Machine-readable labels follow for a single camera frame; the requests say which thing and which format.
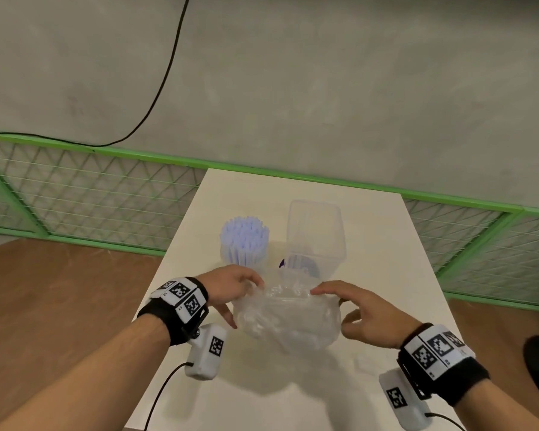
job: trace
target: wristband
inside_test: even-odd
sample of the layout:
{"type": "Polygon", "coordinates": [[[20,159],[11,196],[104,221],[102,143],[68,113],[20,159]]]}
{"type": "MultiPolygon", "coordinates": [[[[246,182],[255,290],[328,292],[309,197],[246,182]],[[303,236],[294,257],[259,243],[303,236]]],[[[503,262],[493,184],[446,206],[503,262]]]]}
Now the wristband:
{"type": "Polygon", "coordinates": [[[489,378],[475,353],[443,325],[423,324],[411,333],[397,362],[420,399],[436,394],[451,406],[489,378]]]}
{"type": "Polygon", "coordinates": [[[208,291],[193,277],[174,278],[154,290],[138,312],[161,319],[169,333],[170,346],[194,338],[208,315],[208,291]]]}

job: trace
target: tabletop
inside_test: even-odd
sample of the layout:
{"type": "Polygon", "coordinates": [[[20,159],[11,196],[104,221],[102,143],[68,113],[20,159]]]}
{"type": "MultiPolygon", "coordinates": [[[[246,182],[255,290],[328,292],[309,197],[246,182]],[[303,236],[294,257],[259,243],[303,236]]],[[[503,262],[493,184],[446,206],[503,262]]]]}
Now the tabletop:
{"type": "MultiPolygon", "coordinates": [[[[256,174],[209,169],[154,276],[147,296],[167,280],[195,276],[221,265],[219,232],[236,216],[256,216],[270,230],[270,245],[286,241],[291,201],[337,204],[345,228],[347,258],[333,279],[373,290],[419,320],[441,323],[459,334],[409,213],[399,194],[256,174]]],[[[352,304],[342,306],[342,315],[352,304]]],[[[350,341],[340,335],[311,360],[282,355],[231,330],[218,376],[199,382],[178,372],[156,406],[149,429],[259,431],[397,430],[399,423],[378,383],[395,368],[396,351],[350,341]]],[[[168,374],[185,362],[189,345],[171,347],[127,423],[143,429],[168,374]]],[[[456,420],[441,399],[431,411],[456,420]]],[[[430,430],[450,424],[434,421],[430,430]]]]}

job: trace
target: black cable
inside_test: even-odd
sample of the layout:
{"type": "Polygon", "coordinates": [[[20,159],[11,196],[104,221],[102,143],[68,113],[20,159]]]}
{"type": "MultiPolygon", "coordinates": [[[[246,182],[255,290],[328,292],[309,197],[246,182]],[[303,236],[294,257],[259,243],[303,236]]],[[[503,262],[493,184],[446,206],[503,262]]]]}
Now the black cable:
{"type": "Polygon", "coordinates": [[[184,366],[193,366],[194,363],[185,362],[180,364],[180,366],[176,367],[174,370],[172,370],[172,373],[168,375],[168,377],[165,379],[164,384],[162,384],[160,391],[158,391],[158,396],[156,399],[154,399],[154,404],[152,405],[152,408],[150,410],[150,414],[148,414],[148,420],[146,421],[146,426],[144,427],[144,431],[148,431],[148,425],[150,424],[150,418],[152,417],[152,413],[154,412],[154,408],[156,407],[156,404],[158,403],[158,399],[160,398],[161,393],[164,391],[165,385],[168,384],[168,381],[170,378],[173,377],[173,374],[176,373],[177,370],[183,368],[184,366]]]}
{"type": "Polygon", "coordinates": [[[117,144],[119,142],[123,142],[126,139],[128,139],[132,134],[134,134],[141,127],[141,125],[144,122],[146,122],[146,119],[148,119],[148,116],[151,114],[152,110],[154,109],[154,106],[156,105],[156,102],[158,102],[158,98],[160,97],[162,89],[164,89],[165,82],[166,82],[166,80],[168,79],[168,76],[169,76],[169,71],[172,68],[173,57],[176,55],[176,49],[178,48],[178,41],[180,39],[181,23],[184,21],[184,16],[186,15],[186,10],[188,8],[188,3],[189,2],[190,2],[190,0],[186,0],[184,2],[184,7],[181,9],[180,21],[178,22],[178,30],[176,31],[176,39],[173,42],[172,55],[169,58],[168,68],[165,70],[164,79],[162,80],[162,82],[160,84],[160,88],[158,89],[158,93],[154,97],[154,101],[152,101],[152,105],[150,106],[150,108],[146,112],[145,116],[136,125],[136,127],[134,127],[134,129],[131,130],[130,133],[128,133],[126,136],[124,136],[121,139],[118,139],[117,141],[109,142],[108,144],[92,145],[92,144],[83,144],[81,142],[67,141],[66,139],[60,139],[60,138],[57,138],[57,137],[42,136],[40,134],[34,134],[34,133],[17,133],[15,131],[0,131],[0,134],[11,135],[11,136],[33,136],[33,137],[38,137],[38,138],[41,138],[41,139],[48,139],[48,140],[51,140],[51,141],[64,142],[66,144],[82,145],[82,146],[93,146],[93,147],[115,145],[115,144],[117,144]]]}
{"type": "Polygon", "coordinates": [[[442,419],[445,419],[447,421],[450,421],[453,425],[458,427],[460,430],[465,431],[465,428],[459,425],[457,422],[455,422],[453,419],[449,419],[447,416],[444,416],[443,414],[439,413],[425,413],[426,417],[440,417],[442,419]]]}

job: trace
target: concrete wall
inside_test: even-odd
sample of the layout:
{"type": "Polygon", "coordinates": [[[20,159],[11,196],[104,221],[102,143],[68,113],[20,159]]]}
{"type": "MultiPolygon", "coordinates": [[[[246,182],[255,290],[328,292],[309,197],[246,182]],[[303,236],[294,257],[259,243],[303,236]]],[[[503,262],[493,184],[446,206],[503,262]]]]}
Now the concrete wall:
{"type": "MultiPolygon", "coordinates": [[[[125,135],[183,0],[0,0],[0,129],[125,135]]],[[[191,0],[124,148],[539,207],[539,0],[191,0]]]]}

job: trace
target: plastic bag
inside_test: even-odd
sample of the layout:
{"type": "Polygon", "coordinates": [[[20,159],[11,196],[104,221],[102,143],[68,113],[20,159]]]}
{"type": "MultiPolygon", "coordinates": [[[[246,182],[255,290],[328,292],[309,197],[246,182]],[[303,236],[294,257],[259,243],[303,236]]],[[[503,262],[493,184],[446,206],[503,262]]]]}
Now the plastic bag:
{"type": "Polygon", "coordinates": [[[339,336],[338,298],[315,297],[320,281],[299,269],[269,269],[260,273],[266,286],[233,302],[237,326],[250,336],[287,353],[304,354],[331,345],[339,336]]]}

